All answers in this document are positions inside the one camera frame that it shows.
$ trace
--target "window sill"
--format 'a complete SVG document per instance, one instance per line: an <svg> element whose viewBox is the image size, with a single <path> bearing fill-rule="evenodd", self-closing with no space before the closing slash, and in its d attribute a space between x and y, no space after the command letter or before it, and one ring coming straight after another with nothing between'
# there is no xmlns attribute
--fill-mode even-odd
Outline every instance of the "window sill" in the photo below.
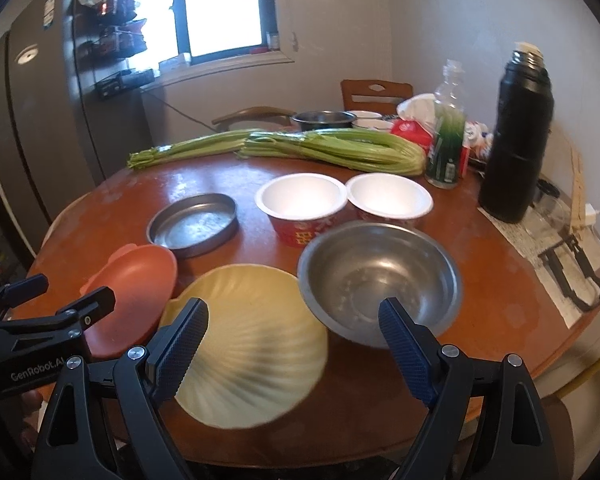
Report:
<svg viewBox="0 0 600 480"><path fill-rule="evenodd" d="M225 59L201 63L199 65L187 66L159 75L153 83L143 86L141 91L146 92L156 88L162 88L180 83L189 79L196 79L220 72L228 72L229 70L238 70L240 68L248 68L251 66L293 62L293 59L285 56L285 54L283 54L280 50L263 52L261 54L247 54L246 56L227 57Z"/></svg>

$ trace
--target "window frame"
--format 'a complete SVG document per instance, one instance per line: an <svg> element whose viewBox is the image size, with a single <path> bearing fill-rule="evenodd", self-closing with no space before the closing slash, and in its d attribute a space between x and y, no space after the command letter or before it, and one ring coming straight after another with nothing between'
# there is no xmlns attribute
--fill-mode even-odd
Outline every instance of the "window frame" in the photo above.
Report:
<svg viewBox="0 0 600 480"><path fill-rule="evenodd" d="M275 0L258 0L260 11L260 44L242 46L229 50L219 50L210 52L202 56L191 56L191 64L200 64L208 61L225 59L228 57L243 56L250 54L253 49L267 47L267 33L278 33L278 20L276 17ZM189 42L189 24L187 23L187 2L186 0L173 0L171 7L175 20L176 44L178 53L191 53Z"/></svg>

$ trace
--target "round metal pan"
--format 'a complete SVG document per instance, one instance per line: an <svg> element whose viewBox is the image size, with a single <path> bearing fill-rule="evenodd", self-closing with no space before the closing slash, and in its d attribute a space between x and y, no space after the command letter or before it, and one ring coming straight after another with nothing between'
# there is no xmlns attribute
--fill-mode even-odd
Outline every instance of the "round metal pan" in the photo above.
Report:
<svg viewBox="0 0 600 480"><path fill-rule="evenodd" d="M149 222L146 237L173 251L176 258L208 253L238 229L237 206L230 196L209 193L178 200Z"/></svg>

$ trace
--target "chair backrest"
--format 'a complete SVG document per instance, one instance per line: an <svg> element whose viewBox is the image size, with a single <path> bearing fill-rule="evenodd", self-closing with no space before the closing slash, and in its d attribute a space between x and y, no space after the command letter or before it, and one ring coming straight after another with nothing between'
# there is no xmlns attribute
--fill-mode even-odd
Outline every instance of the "chair backrest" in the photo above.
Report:
<svg viewBox="0 0 600 480"><path fill-rule="evenodd" d="M395 115L397 102L387 102L389 99L404 101L413 97L413 86L409 83L394 83L379 79L345 79L341 81L342 101L345 110L366 110L382 115ZM380 101L359 100L354 96L380 98Z"/></svg>
<svg viewBox="0 0 600 480"><path fill-rule="evenodd" d="M227 131L233 123L241 121L265 121L267 123L280 124L281 126L291 126L291 117L296 113L282 108L273 108L271 106L254 106L245 108L232 114L218 117L211 121L217 132Z"/></svg>

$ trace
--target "green liquid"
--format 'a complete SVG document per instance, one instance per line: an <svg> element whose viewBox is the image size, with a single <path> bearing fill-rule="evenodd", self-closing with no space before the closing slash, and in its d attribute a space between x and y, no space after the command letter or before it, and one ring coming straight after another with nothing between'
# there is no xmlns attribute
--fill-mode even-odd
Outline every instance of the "green liquid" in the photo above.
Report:
<svg viewBox="0 0 600 480"><path fill-rule="evenodd" d="M464 112L438 102L436 135L429 149L425 176L434 186L453 187L458 183L464 138Z"/></svg>

